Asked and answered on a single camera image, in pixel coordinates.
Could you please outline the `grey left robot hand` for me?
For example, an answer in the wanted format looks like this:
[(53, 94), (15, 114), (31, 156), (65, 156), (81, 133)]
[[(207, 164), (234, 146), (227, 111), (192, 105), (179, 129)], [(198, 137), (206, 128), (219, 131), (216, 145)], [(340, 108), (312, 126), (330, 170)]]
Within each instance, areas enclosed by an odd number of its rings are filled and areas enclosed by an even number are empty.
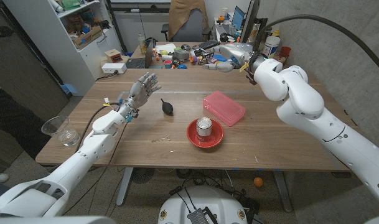
[(129, 96), (123, 101), (118, 113), (127, 117), (129, 114), (134, 116), (148, 100), (148, 98), (158, 91), (161, 86), (157, 86), (158, 79), (155, 73), (145, 73), (131, 87)]

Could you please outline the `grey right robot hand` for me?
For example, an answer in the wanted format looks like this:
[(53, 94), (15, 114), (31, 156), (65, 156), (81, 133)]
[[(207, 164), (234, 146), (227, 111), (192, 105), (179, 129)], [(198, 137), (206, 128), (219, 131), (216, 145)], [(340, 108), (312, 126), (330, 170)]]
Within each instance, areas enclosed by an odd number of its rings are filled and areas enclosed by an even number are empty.
[(253, 73), (257, 67), (266, 60), (266, 56), (253, 51), (253, 46), (246, 43), (222, 44), (214, 47), (212, 52), (219, 53), (227, 61), (202, 65), (204, 69), (218, 70), (219, 72), (230, 72), (234, 68), (247, 65), (246, 69)]

